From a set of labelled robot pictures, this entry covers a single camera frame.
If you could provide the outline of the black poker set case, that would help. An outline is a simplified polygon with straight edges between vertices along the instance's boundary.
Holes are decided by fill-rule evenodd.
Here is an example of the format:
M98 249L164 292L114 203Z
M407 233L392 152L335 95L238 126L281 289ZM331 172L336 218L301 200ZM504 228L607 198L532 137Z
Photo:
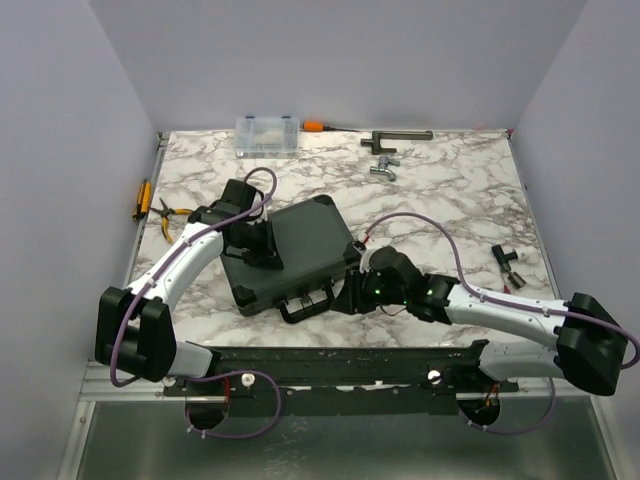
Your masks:
M345 260L354 238L332 197L318 195L268 215L283 270L252 268L221 255L239 312L254 316L276 308L296 324L330 309L333 285L359 260Z

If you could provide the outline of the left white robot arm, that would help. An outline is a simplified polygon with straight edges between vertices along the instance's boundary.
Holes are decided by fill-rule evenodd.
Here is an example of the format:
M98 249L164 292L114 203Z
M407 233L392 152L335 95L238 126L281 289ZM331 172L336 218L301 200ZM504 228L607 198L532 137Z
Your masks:
M276 177L266 193L246 179L228 181L221 198L189 212L180 236L146 273L125 288L104 291L95 357L109 367L114 386L187 377L201 395L220 387L222 372L212 364L213 353L177 340L171 314L204 267L221 256L232 229L250 227L264 213L276 187Z

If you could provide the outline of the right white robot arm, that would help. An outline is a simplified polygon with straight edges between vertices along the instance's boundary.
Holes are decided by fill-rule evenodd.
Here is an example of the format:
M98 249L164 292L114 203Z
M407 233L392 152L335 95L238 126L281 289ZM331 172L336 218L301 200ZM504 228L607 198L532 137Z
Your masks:
M628 338L592 296L576 293L568 301L536 300L490 292L460 278L421 272L391 246L359 247L333 311L364 314L398 305L428 323L477 326L517 337L517 342L486 345L480 357L464 362L460 379L480 392L495 380L549 377L568 381L590 394L615 393Z

